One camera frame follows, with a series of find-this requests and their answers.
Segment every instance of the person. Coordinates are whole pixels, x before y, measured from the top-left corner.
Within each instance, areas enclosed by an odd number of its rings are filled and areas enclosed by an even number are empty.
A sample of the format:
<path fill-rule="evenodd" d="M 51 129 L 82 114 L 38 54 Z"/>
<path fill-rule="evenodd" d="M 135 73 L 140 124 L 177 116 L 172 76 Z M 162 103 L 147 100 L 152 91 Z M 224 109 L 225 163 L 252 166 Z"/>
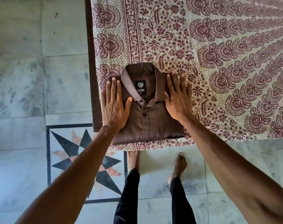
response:
<path fill-rule="evenodd" d="M 246 221 L 250 224 L 283 224 L 283 188 L 197 120 L 192 113 L 192 86 L 189 83 L 186 88 L 184 75 L 178 80 L 173 71 L 167 75 L 167 85 L 170 97 L 165 95 L 165 104 L 169 114 L 193 137 L 219 184 Z M 101 96 L 103 127 L 95 140 L 33 201 L 16 223 L 66 224 L 76 221 L 108 146 L 125 126 L 132 104 L 129 97 L 123 106 L 121 84 L 115 78 L 107 82 L 106 91 L 102 90 Z M 139 152 L 129 152 L 128 157 L 132 170 L 117 207 L 115 223 L 137 223 Z M 173 223 L 195 223 L 180 182 L 180 174 L 186 166 L 184 156 L 180 154 L 169 179 Z"/>

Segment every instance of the forearm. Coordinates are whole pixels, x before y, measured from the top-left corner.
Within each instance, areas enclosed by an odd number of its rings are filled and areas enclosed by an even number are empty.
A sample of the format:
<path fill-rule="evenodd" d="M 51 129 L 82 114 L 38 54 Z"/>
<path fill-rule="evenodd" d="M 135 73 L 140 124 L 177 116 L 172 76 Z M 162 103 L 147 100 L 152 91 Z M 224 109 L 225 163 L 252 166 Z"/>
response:
<path fill-rule="evenodd" d="M 248 208 L 257 216 L 268 211 L 283 217 L 283 189 L 275 181 L 206 129 L 194 116 L 186 118 L 183 125 L 219 184 L 241 211 Z"/>
<path fill-rule="evenodd" d="M 16 223 L 74 223 L 117 131 L 101 128 L 95 140 L 29 206 Z"/>

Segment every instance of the shirt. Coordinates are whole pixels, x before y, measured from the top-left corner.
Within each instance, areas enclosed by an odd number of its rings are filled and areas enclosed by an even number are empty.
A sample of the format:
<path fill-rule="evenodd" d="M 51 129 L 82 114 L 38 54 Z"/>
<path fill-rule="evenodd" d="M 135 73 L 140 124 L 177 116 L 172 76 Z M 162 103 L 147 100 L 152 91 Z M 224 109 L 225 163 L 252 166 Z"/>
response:
<path fill-rule="evenodd" d="M 165 106 L 168 92 L 166 74 L 152 63 L 129 64 L 117 77 L 122 86 L 122 102 L 132 97 L 126 125 L 112 144 L 149 142 L 184 137 L 184 128 L 174 120 Z"/>

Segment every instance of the black clothing tag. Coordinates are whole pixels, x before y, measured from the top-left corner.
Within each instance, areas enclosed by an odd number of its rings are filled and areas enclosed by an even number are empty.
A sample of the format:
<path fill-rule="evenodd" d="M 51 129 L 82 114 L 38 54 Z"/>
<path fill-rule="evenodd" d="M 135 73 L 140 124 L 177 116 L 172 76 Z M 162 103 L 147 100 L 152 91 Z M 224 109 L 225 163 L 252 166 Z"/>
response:
<path fill-rule="evenodd" d="M 146 81 L 135 81 L 135 89 L 140 95 L 146 95 L 147 90 L 146 90 Z"/>

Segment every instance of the star pattern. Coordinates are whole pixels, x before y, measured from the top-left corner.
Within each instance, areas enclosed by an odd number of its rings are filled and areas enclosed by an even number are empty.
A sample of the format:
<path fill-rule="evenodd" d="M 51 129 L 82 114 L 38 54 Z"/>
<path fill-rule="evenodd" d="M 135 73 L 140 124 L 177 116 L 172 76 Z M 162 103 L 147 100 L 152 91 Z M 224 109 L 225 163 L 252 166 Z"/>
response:
<path fill-rule="evenodd" d="M 56 138 L 56 140 L 64 150 L 64 152 L 63 151 L 54 152 L 54 154 L 58 155 L 62 159 L 62 161 L 52 165 L 52 167 L 54 168 L 61 169 L 62 170 L 61 173 L 76 159 L 76 157 L 79 154 L 79 147 L 86 148 L 92 142 L 92 139 L 87 129 L 85 129 L 82 138 L 78 137 L 76 133 L 72 130 L 72 141 L 69 141 L 68 139 L 58 135 L 53 131 L 51 131 L 51 133 L 53 134 L 53 136 Z M 113 154 L 114 152 L 106 153 L 102 161 L 102 165 L 99 168 L 99 171 L 96 175 L 95 181 L 121 195 L 122 193 L 120 189 L 117 187 L 117 185 L 111 178 L 111 176 L 121 175 L 121 173 L 118 173 L 113 168 L 113 166 L 121 162 L 121 160 L 110 157 Z"/>

